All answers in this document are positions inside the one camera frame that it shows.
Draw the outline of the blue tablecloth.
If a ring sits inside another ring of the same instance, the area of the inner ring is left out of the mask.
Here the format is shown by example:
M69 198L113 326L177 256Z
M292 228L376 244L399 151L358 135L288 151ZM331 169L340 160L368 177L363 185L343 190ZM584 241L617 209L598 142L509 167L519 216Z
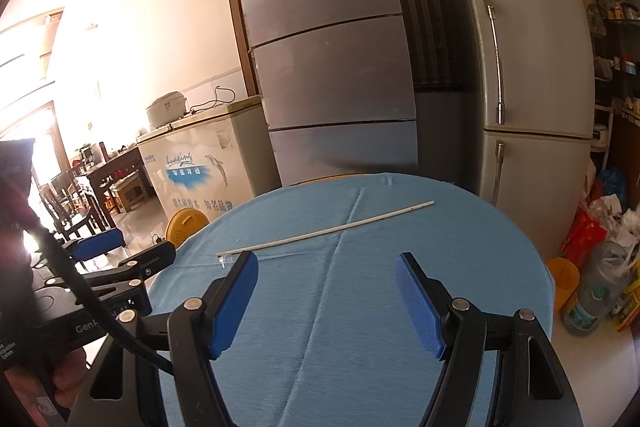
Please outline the blue tablecloth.
M258 281L232 346L213 364L240 426L415 426L439 361L426 351L395 281L413 254L451 295L486 312L534 311L553 326L553 284L502 212L452 184L395 173L281 188L186 241L150 289L157 313L204 294L228 269L216 254L435 206L305 242L256 251Z

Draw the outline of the dark wooden dining table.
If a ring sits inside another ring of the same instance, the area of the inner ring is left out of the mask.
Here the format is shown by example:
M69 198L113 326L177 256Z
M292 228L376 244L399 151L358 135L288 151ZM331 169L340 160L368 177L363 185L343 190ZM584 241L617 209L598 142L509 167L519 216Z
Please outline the dark wooden dining table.
M128 176L130 172L140 170L142 167L143 162L139 147L132 146L78 176L77 181L90 188L91 195L96 200L101 216L110 228L115 228L116 225L110 210L106 207L106 194L116 181Z

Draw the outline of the yellow round stool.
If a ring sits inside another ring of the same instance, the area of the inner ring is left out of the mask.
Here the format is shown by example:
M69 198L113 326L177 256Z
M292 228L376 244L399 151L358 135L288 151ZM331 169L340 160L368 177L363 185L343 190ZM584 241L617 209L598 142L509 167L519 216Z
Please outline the yellow round stool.
M204 212L194 208L182 208L169 219L165 239L178 248L207 225L209 220Z

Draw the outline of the white chest freezer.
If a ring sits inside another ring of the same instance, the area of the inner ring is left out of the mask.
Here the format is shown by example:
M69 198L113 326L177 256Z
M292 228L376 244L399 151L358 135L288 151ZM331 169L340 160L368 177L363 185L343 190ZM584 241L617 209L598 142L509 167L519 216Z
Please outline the white chest freezer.
M258 95L166 124L137 144L168 218L193 208L214 221L281 186Z

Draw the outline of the silver two-door refrigerator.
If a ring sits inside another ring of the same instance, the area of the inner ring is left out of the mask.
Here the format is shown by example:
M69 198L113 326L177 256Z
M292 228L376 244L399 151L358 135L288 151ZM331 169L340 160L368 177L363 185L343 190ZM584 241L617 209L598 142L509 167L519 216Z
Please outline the silver two-door refrigerator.
M449 0L462 88L461 183L559 254L582 193L594 112L582 0Z

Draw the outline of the blue seat stool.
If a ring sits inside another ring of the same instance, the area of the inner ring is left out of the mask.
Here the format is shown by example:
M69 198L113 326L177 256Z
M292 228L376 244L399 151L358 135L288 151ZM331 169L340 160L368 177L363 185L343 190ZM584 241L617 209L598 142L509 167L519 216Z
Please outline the blue seat stool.
M63 249L76 262L84 262L125 245L124 234L118 228L114 228L85 239L72 239L63 245Z

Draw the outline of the dark wooden chair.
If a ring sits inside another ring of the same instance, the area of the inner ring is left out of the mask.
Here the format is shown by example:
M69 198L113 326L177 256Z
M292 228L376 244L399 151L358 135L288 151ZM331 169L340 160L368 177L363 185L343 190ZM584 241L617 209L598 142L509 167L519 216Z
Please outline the dark wooden chair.
M81 239L82 229L90 235L106 230L96 200L80 186L74 170L61 172L40 185L38 194L53 221L54 231L66 241Z

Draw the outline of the white rice cooker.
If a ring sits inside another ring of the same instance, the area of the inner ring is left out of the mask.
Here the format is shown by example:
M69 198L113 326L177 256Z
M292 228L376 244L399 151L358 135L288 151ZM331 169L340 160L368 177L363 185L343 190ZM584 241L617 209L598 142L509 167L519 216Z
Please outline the white rice cooker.
M163 127L183 117L186 97L179 91L171 91L152 102L145 113L152 130Z

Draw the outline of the red plastic bag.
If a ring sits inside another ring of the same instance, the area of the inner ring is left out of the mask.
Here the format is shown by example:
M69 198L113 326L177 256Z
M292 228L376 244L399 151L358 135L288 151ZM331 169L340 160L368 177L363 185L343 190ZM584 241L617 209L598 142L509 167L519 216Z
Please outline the red plastic bag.
M580 269L591 251L604 242L607 235L608 231L600 225L600 222L591 217L587 210L579 207L570 231L561 246L561 256Z

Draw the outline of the long white stick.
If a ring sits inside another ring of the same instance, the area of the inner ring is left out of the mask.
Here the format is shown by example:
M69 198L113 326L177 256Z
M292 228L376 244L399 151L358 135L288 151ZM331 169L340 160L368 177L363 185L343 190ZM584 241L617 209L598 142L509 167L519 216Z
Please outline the long white stick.
M344 225L335 225L335 227L325 228L321 230L307 232L304 234L285 237L284 239L276 239L275 241L270 241L266 243L260 243L260 244L255 244L255 245L250 245L250 246L245 246L240 248L229 249L228 251L219 251L219 253L216 254L216 257L218 259L221 259L229 256L242 254L243 251L262 251L263 249L269 249L269 248L279 247L279 246L288 245L288 244L305 242L305 241L308 241L308 239L315 239L316 237L321 237L321 236L344 232L351 229L361 228L361 227L365 227L366 225L373 225L373 223L376 223L376 222L394 219L396 217L406 215L407 213L412 213L412 212L430 208L433 206L435 206L435 201L433 199L427 200L426 202L419 202L419 204L411 205L408 207L400 208L400 209L393 210L386 213L381 213L380 215L344 223Z

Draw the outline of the grey three-door refrigerator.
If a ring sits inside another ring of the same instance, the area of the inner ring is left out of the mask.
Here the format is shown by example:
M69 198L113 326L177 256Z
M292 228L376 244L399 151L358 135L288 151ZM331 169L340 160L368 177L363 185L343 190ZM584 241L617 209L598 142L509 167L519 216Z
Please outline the grey three-door refrigerator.
M400 0L241 0L286 185L418 167Z

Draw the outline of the clear plastic bottle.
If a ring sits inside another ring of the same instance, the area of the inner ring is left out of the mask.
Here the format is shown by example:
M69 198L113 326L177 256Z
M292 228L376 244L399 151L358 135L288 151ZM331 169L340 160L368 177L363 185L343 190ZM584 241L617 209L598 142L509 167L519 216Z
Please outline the clear plastic bottle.
M631 254L620 244L605 241L591 251L576 291L561 310L570 335L585 337L594 332L629 285L631 267Z

